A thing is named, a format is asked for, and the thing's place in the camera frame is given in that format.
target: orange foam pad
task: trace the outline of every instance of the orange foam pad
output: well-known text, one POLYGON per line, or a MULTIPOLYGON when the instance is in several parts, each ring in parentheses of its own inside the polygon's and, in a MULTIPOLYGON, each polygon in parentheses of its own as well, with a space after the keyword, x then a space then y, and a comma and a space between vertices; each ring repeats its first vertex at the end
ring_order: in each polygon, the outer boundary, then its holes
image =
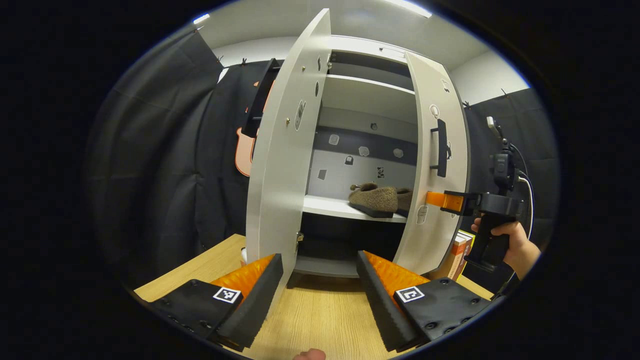
POLYGON ((415 272, 411 272, 397 264, 394 264, 387 259, 381 258, 367 251, 363 252, 367 256, 367 259, 369 260, 371 266, 373 266, 374 270, 376 271, 378 278, 382 282, 382 286, 385 287, 385 290, 389 294, 389 297, 391 298, 391 300, 393 300, 398 309, 400 309, 400 307, 394 299, 394 293, 397 290, 402 290, 429 282, 429 279, 426 279, 416 274, 415 272))
POLYGON ((253 289, 253 285, 260 279, 260 276, 267 268, 275 254, 266 256, 262 259, 258 259, 253 263, 247 264, 236 271, 230 272, 223 277, 213 280, 211 284, 217 286, 224 286, 233 290, 240 290, 242 292, 243 299, 240 302, 242 304, 244 300, 249 296, 249 293, 253 289))
POLYGON ((453 211, 462 210, 462 196, 449 195, 445 193, 427 192, 427 204, 435 205, 453 211))

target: white cabinet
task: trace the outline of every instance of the white cabinet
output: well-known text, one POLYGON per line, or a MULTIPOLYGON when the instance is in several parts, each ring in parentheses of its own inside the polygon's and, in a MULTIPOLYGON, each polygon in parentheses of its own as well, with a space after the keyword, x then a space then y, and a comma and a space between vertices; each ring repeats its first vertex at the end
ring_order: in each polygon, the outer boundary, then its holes
MULTIPOLYGON (((352 269, 344 257, 323 260, 313 253, 298 254, 298 233, 304 232, 302 223, 307 222, 303 216, 318 217, 312 222, 324 224, 323 238, 332 237, 334 228, 348 232, 349 224, 382 232, 393 228, 397 238, 385 244, 391 251, 388 258, 418 274, 438 268, 459 218, 425 205, 426 192, 467 189, 463 116, 441 64, 389 44, 331 36, 329 9, 321 11, 286 57, 255 142, 247 202, 247 260, 282 254, 284 275, 274 301, 294 269, 330 276, 355 274, 355 256, 352 269), (449 150, 440 144, 444 133, 449 150), (357 146, 360 142, 372 146, 357 146), (432 167, 443 159, 446 176, 439 176, 432 167), (380 164, 377 173, 371 164, 380 164), (333 177, 325 177, 327 171, 333 177), (408 217, 371 218, 350 208, 349 184, 366 181, 413 188, 408 217), (296 257, 301 259, 297 266, 296 257)), ((360 234, 354 230, 350 236, 360 234)), ((309 241, 306 235, 301 247, 309 241)), ((344 244, 334 244, 316 244, 314 251, 345 249, 344 244)))

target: black door handle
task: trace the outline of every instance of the black door handle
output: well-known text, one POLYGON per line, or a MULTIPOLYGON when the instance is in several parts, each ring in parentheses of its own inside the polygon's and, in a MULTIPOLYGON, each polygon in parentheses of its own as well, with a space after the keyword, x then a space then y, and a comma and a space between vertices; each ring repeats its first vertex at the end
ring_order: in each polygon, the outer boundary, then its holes
POLYGON ((447 152, 450 154, 451 149, 447 146, 447 124, 438 119, 438 127, 431 129, 431 132, 438 132, 438 164, 431 165, 432 169, 438 170, 438 176, 447 176, 447 152))

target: black handle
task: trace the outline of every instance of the black handle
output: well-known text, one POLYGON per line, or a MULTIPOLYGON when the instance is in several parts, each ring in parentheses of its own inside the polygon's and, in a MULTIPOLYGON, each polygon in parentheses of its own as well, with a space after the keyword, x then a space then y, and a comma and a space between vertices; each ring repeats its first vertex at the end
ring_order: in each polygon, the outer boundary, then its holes
POLYGON ((509 235, 494 236, 491 234, 491 229, 515 220, 515 217, 485 214, 471 252, 465 256, 465 260, 487 272, 493 272, 496 266, 502 263, 509 249, 509 235))
POLYGON ((447 146, 447 124, 438 119, 438 127, 431 129, 431 132, 438 132, 438 164, 431 165, 432 169, 438 169, 438 176, 447 176, 447 153, 451 152, 447 146))

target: black fabric backdrop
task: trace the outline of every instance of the black fabric backdrop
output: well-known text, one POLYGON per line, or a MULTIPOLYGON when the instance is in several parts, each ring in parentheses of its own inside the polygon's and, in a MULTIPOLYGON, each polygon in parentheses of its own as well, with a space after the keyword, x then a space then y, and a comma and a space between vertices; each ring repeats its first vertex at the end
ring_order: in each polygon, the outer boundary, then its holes
POLYGON ((268 61, 223 67, 199 33, 178 31, 110 91, 88 141, 86 176, 106 262, 136 288, 233 233, 244 234, 248 178, 235 168, 268 61))
MULTIPOLYGON (((466 107, 465 115, 471 141, 469 192, 495 193, 498 190, 489 171, 489 156, 498 153, 501 144, 486 125, 486 117, 491 116, 502 127, 502 134, 518 147, 527 162, 534 195, 530 239, 544 249, 553 231, 560 199, 560 164, 556 138, 540 98, 535 90, 528 88, 466 107)), ((514 159, 516 167, 524 171, 517 153, 514 159)), ((525 183, 517 183, 509 196, 523 199, 528 207, 529 192, 525 183)), ((461 229, 470 231, 473 221, 474 217, 464 218, 461 229)), ((528 233, 529 210, 520 221, 528 233)), ((496 292, 512 273, 512 269, 503 263, 492 274, 470 265, 465 267, 463 274, 487 290, 496 292)))

